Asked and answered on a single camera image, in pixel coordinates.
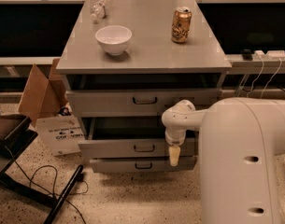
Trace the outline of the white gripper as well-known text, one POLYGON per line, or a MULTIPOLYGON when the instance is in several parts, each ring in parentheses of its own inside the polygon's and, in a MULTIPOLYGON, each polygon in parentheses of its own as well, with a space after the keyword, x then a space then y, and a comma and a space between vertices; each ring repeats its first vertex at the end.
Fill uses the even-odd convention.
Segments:
POLYGON ((165 139, 169 147, 169 161, 171 166, 177 166, 180 156, 180 147, 186 138, 185 131, 165 131, 165 139))

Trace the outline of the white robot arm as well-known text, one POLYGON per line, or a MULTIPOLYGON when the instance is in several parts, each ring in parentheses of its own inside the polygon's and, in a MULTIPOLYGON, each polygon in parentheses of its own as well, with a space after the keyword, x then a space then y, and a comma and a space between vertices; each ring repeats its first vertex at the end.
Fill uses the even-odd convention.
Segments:
POLYGON ((203 224, 284 224, 274 157, 285 153, 285 100, 227 98, 197 110, 182 100, 162 114, 170 164, 197 131, 203 224))

